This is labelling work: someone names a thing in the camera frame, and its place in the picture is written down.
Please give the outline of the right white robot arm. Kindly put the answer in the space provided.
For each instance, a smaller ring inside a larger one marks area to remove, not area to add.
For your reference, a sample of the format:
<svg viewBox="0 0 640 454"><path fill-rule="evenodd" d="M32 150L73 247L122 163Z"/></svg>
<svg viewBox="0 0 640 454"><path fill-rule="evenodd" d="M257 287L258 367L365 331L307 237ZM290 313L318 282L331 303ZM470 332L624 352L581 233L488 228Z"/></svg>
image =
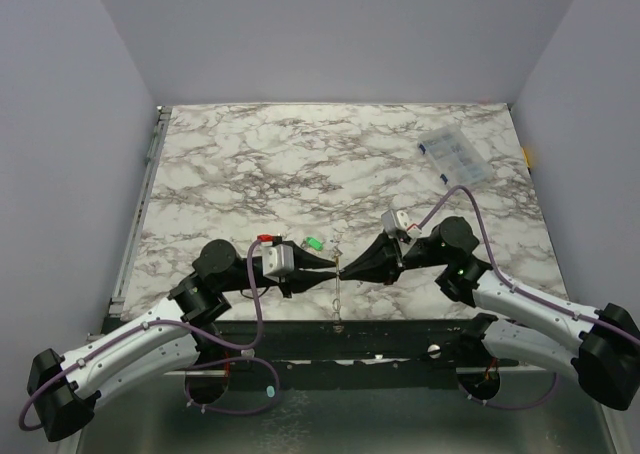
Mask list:
<svg viewBox="0 0 640 454"><path fill-rule="evenodd" d="M436 283L451 301L481 309L460 338L469 364L489 358L523 361L575 381L595 401L628 409L639 390L639 328L631 314L562 300L521 286L474 255L480 241L462 217L448 217L422 237L401 231L392 213L384 231L341 280L391 285L407 270L441 266Z"/></svg>

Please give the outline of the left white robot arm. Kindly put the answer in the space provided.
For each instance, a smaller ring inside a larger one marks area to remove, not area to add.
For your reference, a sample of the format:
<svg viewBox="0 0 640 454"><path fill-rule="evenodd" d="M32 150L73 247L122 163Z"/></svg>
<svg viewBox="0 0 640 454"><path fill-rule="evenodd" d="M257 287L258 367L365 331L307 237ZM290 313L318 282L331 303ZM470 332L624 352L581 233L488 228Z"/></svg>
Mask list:
<svg viewBox="0 0 640 454"><path fill-rule="evenodd" d="M214 366L223 352L248 351L264 334L260 294L271 287L290 298L335 278L336 264L279 236L260 235L241 256L224 239L207 243L192 272L157 304L134 320L63 354L46 349L31 365L29 399L19 415L35 411L36 429L50 442L82 430L99 402L134 383L174 369ZM256 314L252 341L237 344L218 336L216 320L230 310L225 295L248 291Z"/></svg>

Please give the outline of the clear plastic organizer box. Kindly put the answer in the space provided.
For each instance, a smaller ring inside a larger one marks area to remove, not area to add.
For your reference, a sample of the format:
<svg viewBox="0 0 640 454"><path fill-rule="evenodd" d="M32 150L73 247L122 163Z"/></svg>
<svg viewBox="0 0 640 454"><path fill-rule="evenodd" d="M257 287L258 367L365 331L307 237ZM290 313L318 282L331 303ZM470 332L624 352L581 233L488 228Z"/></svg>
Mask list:
<svg viewBox="0 0 640 454"><path fill-rule="evenodd" d="M417 146L420 153L432 163L447 188L455 185L471 186L493 176L490 164L456 125L421 134Z"/></svg>

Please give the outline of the yellow tape tab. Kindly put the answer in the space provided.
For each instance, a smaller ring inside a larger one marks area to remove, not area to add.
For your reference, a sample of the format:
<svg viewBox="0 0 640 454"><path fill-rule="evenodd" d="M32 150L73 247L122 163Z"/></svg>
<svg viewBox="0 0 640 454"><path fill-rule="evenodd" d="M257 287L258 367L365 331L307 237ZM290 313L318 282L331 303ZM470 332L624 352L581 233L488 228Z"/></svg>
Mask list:
<svg viewBox="0 0 640 454"><path fill-rule="evenodd" d="M526 164L527 169L531 169L532 168L532 163L531 163L531 159L530 159L530 154L528 152L528 150L525 147L522 147L522 154L523 154L523 158Z"/></svg>

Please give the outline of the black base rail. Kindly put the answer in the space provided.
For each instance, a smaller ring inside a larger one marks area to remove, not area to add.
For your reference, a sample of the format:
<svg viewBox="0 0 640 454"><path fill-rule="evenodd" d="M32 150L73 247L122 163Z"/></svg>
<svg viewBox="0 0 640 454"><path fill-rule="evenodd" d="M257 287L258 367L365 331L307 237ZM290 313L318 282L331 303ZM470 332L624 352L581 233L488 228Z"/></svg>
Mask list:
<svg viewBox="0 0 640 454"><path fill-rule="evenodd" d="M265 391L275 380L284 390L356 390L428 387L454 389L460 373L483 374L497 362L475 334L476 320L268 321L258 358L186 373L196 396L225 390Z"/></svg>

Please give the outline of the metal side rail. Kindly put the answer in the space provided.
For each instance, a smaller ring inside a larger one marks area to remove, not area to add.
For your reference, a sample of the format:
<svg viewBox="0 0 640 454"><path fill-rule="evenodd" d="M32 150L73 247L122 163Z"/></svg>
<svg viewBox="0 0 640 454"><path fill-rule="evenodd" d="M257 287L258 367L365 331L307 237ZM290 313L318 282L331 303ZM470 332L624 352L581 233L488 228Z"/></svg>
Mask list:
<svg viewBox="0 0 640 454"><path fill-rule="evenodd" d="M138 244L142 235L142 228L148 210L149 200L160 162L166 133L173 108L158 106L157 121L152 131L149 147L144 159L144 176L134 209L132 224L127 237L124 255L118 269L115 286L109 300L107 316L119 317L124 309L126 293L130 283Z"/></svg>

